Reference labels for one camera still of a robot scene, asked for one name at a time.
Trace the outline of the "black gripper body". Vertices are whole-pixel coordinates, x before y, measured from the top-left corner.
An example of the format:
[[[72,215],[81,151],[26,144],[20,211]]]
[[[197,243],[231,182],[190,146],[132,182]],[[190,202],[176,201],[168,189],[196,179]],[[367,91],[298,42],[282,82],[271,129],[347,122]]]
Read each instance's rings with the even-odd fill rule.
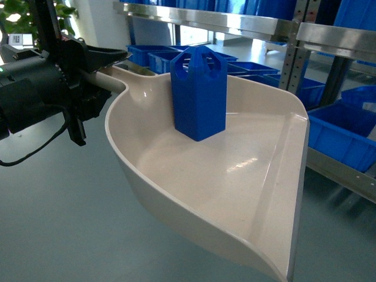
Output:
[[[68,100],[62,104],[63,112],[73,113],[80,120],[98,117],[110,97],[108,90],[85,78],[85,75],[99,71],[86,71],[88,46],[85,41],[75,38],[62,38],[59,42],[59,66],[68,84]]]

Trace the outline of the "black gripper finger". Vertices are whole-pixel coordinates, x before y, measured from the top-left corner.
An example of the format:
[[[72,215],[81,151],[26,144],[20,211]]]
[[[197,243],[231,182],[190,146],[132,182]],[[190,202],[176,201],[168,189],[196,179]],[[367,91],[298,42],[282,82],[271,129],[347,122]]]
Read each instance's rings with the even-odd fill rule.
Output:
[[[101,68],[121,62],[128,57],[128,52],[122,49],[99,48],[88,46],[86,55],[88,73],[93,73]]]
[[[83,122],[78,119],[73,113],[69,113],[68,133],[71,141],[78,146],[84,146],[86,144],[86,133],[83,127]]]

